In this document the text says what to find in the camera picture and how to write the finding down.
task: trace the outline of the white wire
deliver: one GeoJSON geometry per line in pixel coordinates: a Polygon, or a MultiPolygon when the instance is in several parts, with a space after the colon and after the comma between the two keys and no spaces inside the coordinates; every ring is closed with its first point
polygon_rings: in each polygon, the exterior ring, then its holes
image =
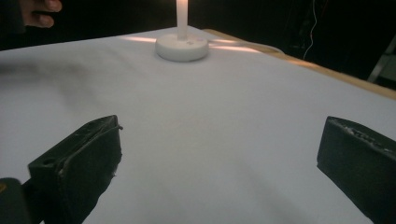
{"type": "Polygon", "coordinates": [[[312,48],[312,46],[314,46],[314,37],[313,37],[313,33],[314,33],[314,29],[318,24],[318,19],[317,19],[317,13],[315,11],[315,0],[312,0],[312,10],[314,12],[314,19],[315,19],[315,23],[312,26],[311,32],[309,33],[309,36],[311,37],[311,45],[308,47],[308,49],[306,49],[305,54],[303,59],[305,60],[306,54],[308,53],[308,51],[312,48]]]}

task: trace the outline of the wooden table edge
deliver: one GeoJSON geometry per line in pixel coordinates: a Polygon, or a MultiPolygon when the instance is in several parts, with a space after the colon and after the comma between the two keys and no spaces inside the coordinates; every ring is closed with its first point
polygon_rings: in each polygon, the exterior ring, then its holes
{"type": "MultiPolygon", "coordinates": [[[[203,31],[205,31],[207,33],[210,33],[212,35],[219,36],[219,37],[227,39],[227,40],[244,41],[244,40],[242,40],[240,38],[234,37],[232,35],[226,35],[226,34],[224,34],[222,32],[216,31],[216,30],[204,29],[203,31]]],[[[248,42],[246,42],[244,45],[249,47],[249,48],[251,48],[251,49],[255,49],[255,50],[260,51],[262,53],[271,55],[273,57],[276,57],[276,58],[279,58],[279,59],[282,59],[282,60],[285,60],[285,61],[287,61],[289,63],[293,63],[293,64],[299,65],[301,67],[308,68],[310,70],[319,72],[319,73],[321,73],[323,75],[327,75],[329,77],[333,77],[333,78],[342,80],[342,81],[344,81],[346,83],[349,83],[351,85],[360,87],[360,88],[362,88],[364,90],[371,91],[371,92],[374,92],[376,94],[379,94],[379,95],[382,95],[382,96],[386,96],[386,97],[388,97],[390,99],[396,100],[396,91],[394,91],[394,90],[378,86],[378,85],[376,85],[374,83],[371,83],[371,82],[368,82],[368,81],[365,81],[365,80],[361,80],[361,79],[358,79],[356,77],[352,77],[352,76],[349,76],[349,75],[346,75],[346,74],[343,74],[343,73],[339,73],[339,72],[333,71],[333,70],[331,70],[329,68],[322,67],[322,66],[317,65],[315,63],[309,63],[309,62],[306,62],[306,61],[291,57],[291,56],[289,56],[287,54],[283,54],[283,53],[277,52],[277,51],[275,51],[273,49],[267,48],[264,45],[262,45],[262,46],[254,45],[254,44],[249,44],[248,42]]]]}

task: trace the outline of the candle base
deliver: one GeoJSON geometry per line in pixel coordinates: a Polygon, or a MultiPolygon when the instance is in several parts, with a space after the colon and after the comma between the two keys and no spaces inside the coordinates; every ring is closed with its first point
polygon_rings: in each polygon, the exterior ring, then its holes
{"type": "Polygon", "coordinates": [[[209,46],[206,39],[192,35],[185,40],[178,40],[177,35],[164,35],[155,42],[155,49],[166,60],[191,62],[204,58],[209,46]]]}

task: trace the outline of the finger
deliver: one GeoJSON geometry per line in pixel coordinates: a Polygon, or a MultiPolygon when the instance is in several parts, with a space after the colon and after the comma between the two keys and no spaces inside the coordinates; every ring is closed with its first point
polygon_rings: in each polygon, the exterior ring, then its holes
{"type": "Polygon", "coordinates": [[[62,10],[62,2],[59,0],[34,0],[35,11],[59,12],[62,10]]]}
{"type": "Polygon", "coordinates": [[[40,28],[50,28],[53,26],[54,20],[51,16],[32,13],[29,18],[27,18],[25,25],[35,26],[40,28]]]}

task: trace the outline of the white table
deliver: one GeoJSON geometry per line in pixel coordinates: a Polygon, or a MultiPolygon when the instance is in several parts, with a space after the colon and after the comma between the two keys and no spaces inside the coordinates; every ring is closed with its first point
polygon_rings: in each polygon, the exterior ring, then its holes
{"type": "Polygon", "coordinates": [[[0,176],[116,114],[122,161],[84,223],[371,223],[320,137],[335,116],[396,139],[396,101],[245,49],[168,62],[152,41],[174,31],[0,52],[0,176]]]}

